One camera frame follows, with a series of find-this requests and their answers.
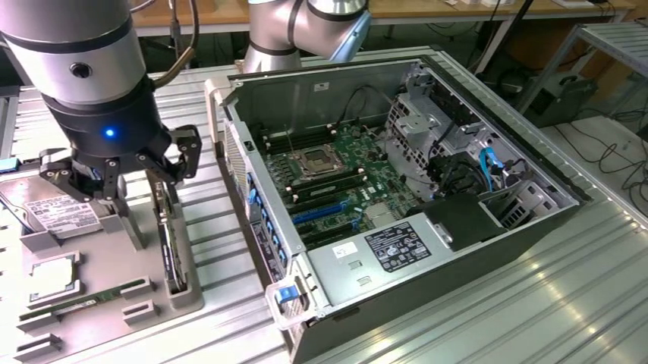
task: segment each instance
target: label sticker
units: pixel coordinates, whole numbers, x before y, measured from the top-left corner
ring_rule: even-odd
[[[90,203],[79,203],[68,195],[27,202],[24,205],[39,223],[55,236],[66,231],[99,224],[99,218]]]
[[[313,86],[313,91],[326,91],[329,89],[329,82],[315,83]]]
[[[336,258],[338,259],[357,252],[358,252],[358,248],[356,247],[356,244],[353,243],[353,241],[349,241],[348,243],[344,243],[342,245],[333,247],[333,254],[336,254]]]
[[[390,273],[432,255],[409,222],[368,235],[365,240]]]

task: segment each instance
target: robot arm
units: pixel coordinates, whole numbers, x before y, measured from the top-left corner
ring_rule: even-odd
[[[190,0],[193,10],[195,0]],[[42,155],[42,176],[80,201],[118,198],[123,173],[148,170],[174,185],[194,177],[195,126],[168,130],[152,92],[178,75],[193,46],[158,80],[144,59],[127,0],[0,0],[0,31],[70,140],[68,158]],[[164,157],[178,144],[177,163]]]
[[[368,0],[249,0],[245,72],[299,67],[299,50],[350,61],[370,27]]]

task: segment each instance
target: green circuit board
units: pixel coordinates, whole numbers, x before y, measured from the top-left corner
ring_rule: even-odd
[[[338,240],[323,239],[309,243],[309,236],[325,233],[352,222],[356,222],[356,228],[349,232],[349,235],[360,234],[364,231],[378,228],[376,223],[368,218],[365,210],[381,202],[389,206],[396,219],[401,219],[408,213],[408,210],[418,205],[417,198],[405,183],[400,180],[400,175],[392,167],[392,164],[380,158],[380,143],[385,142],[366,131],[361,133],[360,127],[345,127],[340,129],[337,138],[330,144],[295,150],[295,152],[266,156],[266,167],[273,176],[278,192],[282,194],[289,212],[290,208],[299,204],[293,203],[291,194],[286,192],[286,186],[298,184],[305,180],[317,180],[318,177],[336,175],[354,168],[365,169],[366,180],[361,186],[344,190],[333,195],[327,194],[326,196],[327,198],[334,197],[337,202],[345,201],[348,204],[345,210],[336,215],[325,216],[295,225],[298,231],[305,225],[309,226],[309,232],[302,234],[302,239],[306,239],[305,243],[309,249],[314,249]],[[318,175],[309,175],[309,172],[305,171],[307,168],[303,167],[303,156],[306,153],[317,152],[322,154],[322,151],[334,153],[338,158],[336,163],[338,170],[330,171],[329,173],[322,172]],[[295,216],[317,211],[318,208],[290,214],[290,216],[294,218]]]

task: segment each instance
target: motherboard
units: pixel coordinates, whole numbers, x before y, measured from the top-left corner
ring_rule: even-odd
[[[333,141],[266,155],[266,167],[309,249],[398,221],[420,202],[381,149],[388,135],[340,127]]]

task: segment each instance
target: aluminum table surface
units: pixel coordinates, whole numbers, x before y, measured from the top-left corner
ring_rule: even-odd
[[[445,53],[418,48],[368,52],[360,59],[421,53],[441,62],[596,201],[515,263],[311,362],[645,362],[645,218],[589,179],[587,171]],[[235,69],[187,71],[156,94],[164,122],[171,127],[197,124],[205,142],[203,81],[219,72],[234,74]],[[22,93],[15,125],[15,155],[30,156],[66,144],[34,89]],[[127,179],[128,201],[135,204],[147,199],[146,181],[143,174]],[[205,308],[60,362],[289,363],[209,143],[199,174],[179,193]],[[0,231],[0,241],[7,241],[12,231]],[[11,279],[12,253],[12,245],[0,253],[0,270],[8,273],[0,276],[0,291]],[[0,347],[0,362],[11,362],[8,348]]]

